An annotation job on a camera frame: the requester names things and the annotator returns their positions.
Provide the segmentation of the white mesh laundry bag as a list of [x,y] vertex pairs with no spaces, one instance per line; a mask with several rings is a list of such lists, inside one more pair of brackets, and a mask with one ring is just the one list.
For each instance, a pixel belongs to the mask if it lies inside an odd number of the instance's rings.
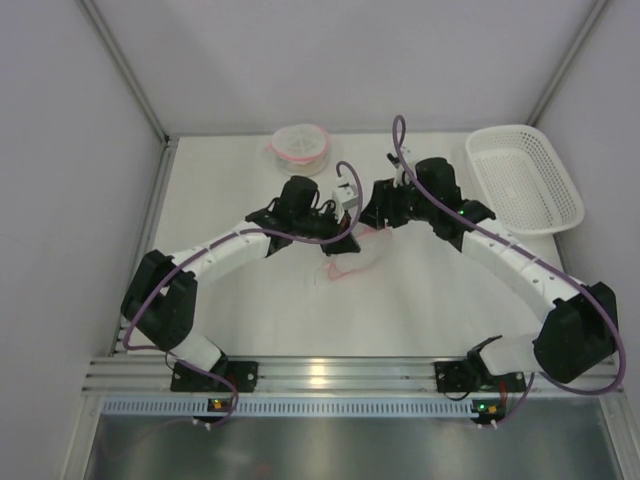
[[286,174],[311,177],[327,164],[330,137],[319,125],[291,125],[272,135],[268,150],[273,154],[276,165]]
[[353,273],[360,273],[376,264],[389,250],[393,234],[388,228],[375,230],[359,224],[354,239],[360,247],[358,253],[330,256],[315,272],[316,282],[336,281]]

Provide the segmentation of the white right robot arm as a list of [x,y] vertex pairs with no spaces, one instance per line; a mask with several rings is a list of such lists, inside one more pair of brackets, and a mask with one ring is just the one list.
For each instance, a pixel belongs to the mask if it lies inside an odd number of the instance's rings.
[[446,159],[422,160],[414,175],[375,181],[360,220],[376,230],[428,223],[438,238],[482,265],[530,309],[536,328],[490,337],[468,351],[482,373],[540,372],[568,384],[617,352],[612,289],[602,282],[582,284],[547,266],[489,207],[463,197]]

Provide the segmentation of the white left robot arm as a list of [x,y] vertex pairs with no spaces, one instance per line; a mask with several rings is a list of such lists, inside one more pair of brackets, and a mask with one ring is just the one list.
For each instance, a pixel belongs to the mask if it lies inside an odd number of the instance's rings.
[[294,242],[318,245],[327,256],[359,252],[351,233],[357,221],[349,214],[362,208],[359,183],[339,178],[323,205],[318,195],[313,180],[293,176],[268,206],[222,236],[174,254],[147,253],[120,307],[129,329],[196,371],[219,374],[225,354],[195,325],[197,301],[206,287]]

